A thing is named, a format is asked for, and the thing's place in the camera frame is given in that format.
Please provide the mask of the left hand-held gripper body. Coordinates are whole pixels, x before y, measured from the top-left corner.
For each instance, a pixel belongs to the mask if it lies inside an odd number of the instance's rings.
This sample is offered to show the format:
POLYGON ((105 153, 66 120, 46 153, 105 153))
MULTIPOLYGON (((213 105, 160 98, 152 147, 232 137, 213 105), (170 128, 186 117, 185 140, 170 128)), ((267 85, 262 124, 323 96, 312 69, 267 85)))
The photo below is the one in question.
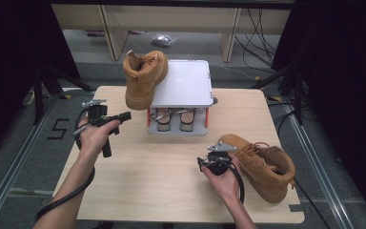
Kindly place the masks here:
MULTIPOLYGON (((106 102, 106 99, 92 99, 88 102, 83 102, 82 107, 86 110, 88 115, 88 122, 96 127, 100 127, 109 123, 112 120, 117 119, 117 115, 114 116, 107 116, 108 106, 101 105, 102 102, 106 102)), ((110 131, 109 135, 118 135, 119 128, 114 128, 110 131)), ((112 149, 110 145, 109 138, 107 138, 106 143, 102 147, 103 157, 110 157, 112 156, 112 149)))

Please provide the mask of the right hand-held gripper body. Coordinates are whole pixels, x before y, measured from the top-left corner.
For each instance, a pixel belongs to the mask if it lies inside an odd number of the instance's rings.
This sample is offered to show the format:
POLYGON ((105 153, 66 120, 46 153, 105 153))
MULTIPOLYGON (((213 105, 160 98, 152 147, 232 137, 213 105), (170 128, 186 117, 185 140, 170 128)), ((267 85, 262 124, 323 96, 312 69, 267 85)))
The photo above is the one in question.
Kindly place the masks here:
POLYGON ((232 163, 229 152, 234 152, 236 148, 227 143, 218 142, 208 150, 204 165, 216 176, 224 174, 232 163))

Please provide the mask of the black sandal with glitter strap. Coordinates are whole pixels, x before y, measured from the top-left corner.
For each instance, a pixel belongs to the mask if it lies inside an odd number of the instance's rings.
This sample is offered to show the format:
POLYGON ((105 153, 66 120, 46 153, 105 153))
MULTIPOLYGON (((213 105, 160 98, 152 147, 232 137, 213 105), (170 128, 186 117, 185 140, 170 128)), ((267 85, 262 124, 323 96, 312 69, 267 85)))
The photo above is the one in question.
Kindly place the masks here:
POLYGON ((159 132, 167 132, 171 129, 171 111, 167 108, 157 108, 155 120, 159 132))
POLYGON ((180 130, 183 132, 192 132, 196 109, 183 109, 180 114, 180 130))

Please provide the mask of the tan suede boot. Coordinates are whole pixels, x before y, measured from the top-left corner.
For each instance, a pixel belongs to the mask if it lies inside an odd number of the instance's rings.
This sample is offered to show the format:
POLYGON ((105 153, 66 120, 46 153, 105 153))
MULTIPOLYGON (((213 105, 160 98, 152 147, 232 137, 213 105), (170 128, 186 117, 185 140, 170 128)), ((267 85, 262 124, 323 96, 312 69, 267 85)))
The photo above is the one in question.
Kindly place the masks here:
POLYGON ((265 142, 252 143, 239 135, 226 134, 219 141, 234 146, 241 172, 267 202, 277 204, 295 187, 295 165, 280 147, 265 142))
POLYGON ((160 51, 141 56, 128 51, 123 61, 126 78, 126 105, 137 111, 148 109, 153 102, 155 87, 168 72, 168 58, 160 51))

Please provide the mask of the white two-tier shoe rack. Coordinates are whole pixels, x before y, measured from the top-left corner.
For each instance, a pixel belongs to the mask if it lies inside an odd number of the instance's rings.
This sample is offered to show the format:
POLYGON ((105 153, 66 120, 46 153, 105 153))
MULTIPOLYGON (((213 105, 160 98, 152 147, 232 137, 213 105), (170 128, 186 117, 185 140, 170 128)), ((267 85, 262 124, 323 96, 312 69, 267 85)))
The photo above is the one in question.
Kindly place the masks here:
POLYGON ((214 104, 209 63, 205 60, 170 60, 166 77, 156 86, 148 109, 148 132, 154 135, 205 135, 208 132, 209 108, 214 104), (156 109, 171 111, 171 129, 159 132, 156 109), (183 109, 196 109, 193 131, 180 130, 183 109))

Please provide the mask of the person's right hand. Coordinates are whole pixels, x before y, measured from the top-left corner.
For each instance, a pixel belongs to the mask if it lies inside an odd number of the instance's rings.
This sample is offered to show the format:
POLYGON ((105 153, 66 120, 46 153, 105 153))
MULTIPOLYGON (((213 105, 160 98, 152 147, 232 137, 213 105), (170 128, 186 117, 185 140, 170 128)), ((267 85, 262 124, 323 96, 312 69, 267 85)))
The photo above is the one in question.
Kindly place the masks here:
POLYGON ((202 166, 201 171, 226 205, 237 205, 242 203, 240 199, 240 182, 238 180, 240 169, 238 158, 232 153, 229 153, 229 157, 231 165, 224 174, 216 176, 206 166, 202 166))

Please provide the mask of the person's left hand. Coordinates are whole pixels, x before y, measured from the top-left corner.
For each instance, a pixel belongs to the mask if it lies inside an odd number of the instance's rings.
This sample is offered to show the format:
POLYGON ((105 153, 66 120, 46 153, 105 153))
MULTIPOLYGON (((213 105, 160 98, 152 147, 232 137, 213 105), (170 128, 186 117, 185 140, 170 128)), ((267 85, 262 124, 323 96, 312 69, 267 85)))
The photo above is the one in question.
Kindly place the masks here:
POLYGON ((107 142, 110 132, 119 125, 119 120, 112 120, 101 127, 96 127, 91 125, 86 117, 83 117, 78 123, 79 127, 85 127, 80 134, 80 155, 91 158, 98 157, 102 152, 102 147, 107 142))

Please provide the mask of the black metal stand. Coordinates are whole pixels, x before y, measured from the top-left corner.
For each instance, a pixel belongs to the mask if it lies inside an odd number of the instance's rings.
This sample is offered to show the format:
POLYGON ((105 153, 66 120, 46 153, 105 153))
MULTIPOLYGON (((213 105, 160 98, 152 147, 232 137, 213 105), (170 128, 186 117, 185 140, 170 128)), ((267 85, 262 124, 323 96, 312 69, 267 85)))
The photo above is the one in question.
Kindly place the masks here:
POLYGON ((266 79, 258 81, 253 89, 261 89, 270 83, 276 81, 278 78, 282 78, 278 91, 281 95, 288 95, 290 92, 295 94, 295 119, 299 125, 303 124, 301 115, 301 103, 302 103, 302 82, 303 77, 299 65, 295 63, 290 63, 282 70, 273 73, 266 79))
POLYGON ((44 114, 42 90, 46 89, 49 92, 49 94, 54 95, 59 95, 63 93, 63 89, 58 83, 59 79, 65 79, 74 86, 86 92, 94 91, 94 87, 84 83, 81 80, 79 73, 76 73, 76 76, 73 76, 57 68, 54 68, 53 66, 47 64, 39 64, 33 76, 34 107, 35 107, 35 116, 33 121, 34 124, 37 124, 42 119, 44 114))

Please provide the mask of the clear plastic bag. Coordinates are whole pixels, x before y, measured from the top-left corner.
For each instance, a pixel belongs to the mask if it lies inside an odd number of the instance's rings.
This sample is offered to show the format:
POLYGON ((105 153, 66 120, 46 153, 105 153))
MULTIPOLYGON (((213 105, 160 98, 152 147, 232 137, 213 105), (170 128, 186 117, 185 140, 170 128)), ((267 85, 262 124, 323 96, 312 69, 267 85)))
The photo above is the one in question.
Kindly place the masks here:
POLYGON ((161 47, 170 47, 177 41, 176 37, 172 37, 166 33, 157 33, 152 37, 152 43, 161 47))

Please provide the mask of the black curtain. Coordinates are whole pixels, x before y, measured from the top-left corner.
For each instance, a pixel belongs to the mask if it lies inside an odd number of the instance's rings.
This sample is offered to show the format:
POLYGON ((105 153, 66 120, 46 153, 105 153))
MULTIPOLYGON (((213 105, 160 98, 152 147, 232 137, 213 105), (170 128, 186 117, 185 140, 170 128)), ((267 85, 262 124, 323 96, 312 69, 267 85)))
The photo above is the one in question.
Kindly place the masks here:
POLYGON ((0 138, 44 67, 79 76, 51 1, 0 0, 0 138))
POLYGON ((366 200, 366 0, 294 0, 274 68, 291 63, 366 200))

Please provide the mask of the metal floor rail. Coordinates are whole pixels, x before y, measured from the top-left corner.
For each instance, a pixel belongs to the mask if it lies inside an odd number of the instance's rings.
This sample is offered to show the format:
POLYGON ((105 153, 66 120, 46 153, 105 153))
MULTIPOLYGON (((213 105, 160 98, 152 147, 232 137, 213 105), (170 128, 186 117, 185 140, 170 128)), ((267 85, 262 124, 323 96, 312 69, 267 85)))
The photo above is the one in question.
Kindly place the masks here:
POLYGON ((17 180, 25 162, 27 161, 31 149, 34 146, 35 142, 37 141, 38 136, 41 133, 41 130, 44 128, 47 118, 49 116, 52 107, 55 105, 56 101, 58 100, 59 95, 51 95, 47 103, 43 109, 43 114, 40 117, 39 121, 32 125, 29 134, 25 142, 23 143, 22 147, 20 148, 19 152, 17 153, 16 157, 14 158, 12 164, 10 165, 9 169, 7 170, 4 178, 0 183, 0 210, 10 192, 10 188, 12 187, 13 183, 17 180))
POLYGON ((315 178, 319 183, 322 193, 326 198, 327 203, 332 210, 332 213, 334 214, 339 229, 356 229, 333 183, 331 182, 331 179, 325 171, 323 164, 318 158, 312 141, 309 139, 304 127, 298 122, 298 119, 295 117, 295 108, 290 105, 288 99, 284 99, 284 102, 285 111, 290 113, 290 120, 295 130, 295 134, 300 141, 306 157, 309 160, 309 163, 315 174, 315 178))

